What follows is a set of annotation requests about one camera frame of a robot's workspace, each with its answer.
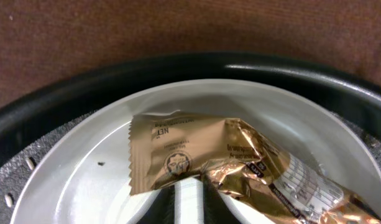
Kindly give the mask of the grey plate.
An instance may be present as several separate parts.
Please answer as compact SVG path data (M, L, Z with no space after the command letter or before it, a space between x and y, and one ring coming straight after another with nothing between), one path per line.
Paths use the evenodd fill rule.
M13 223L127 223L156 193L129 194L129 123L141 112L243 118L297 158L355 190L381 216L381 168L361 135L292 92L240 80L191 80L139 91L95 112L44 156L16 199Z

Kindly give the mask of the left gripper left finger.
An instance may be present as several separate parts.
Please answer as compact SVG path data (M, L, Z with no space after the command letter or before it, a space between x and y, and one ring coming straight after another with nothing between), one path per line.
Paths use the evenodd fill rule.
M175 187L162 189L156 199L137 224L174 224Z

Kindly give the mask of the gold snack wrapper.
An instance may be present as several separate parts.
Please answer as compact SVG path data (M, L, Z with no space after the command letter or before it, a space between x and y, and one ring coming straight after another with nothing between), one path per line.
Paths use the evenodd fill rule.
M239 118L138 114L129 140L133 195L197 177L274 223L381 223L356 193Z

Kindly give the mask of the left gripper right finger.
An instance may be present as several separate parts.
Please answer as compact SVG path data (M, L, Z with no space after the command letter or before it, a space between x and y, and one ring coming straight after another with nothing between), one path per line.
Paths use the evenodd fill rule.
M223 199L207 181L203 183L203 212L205 224L240 224Z

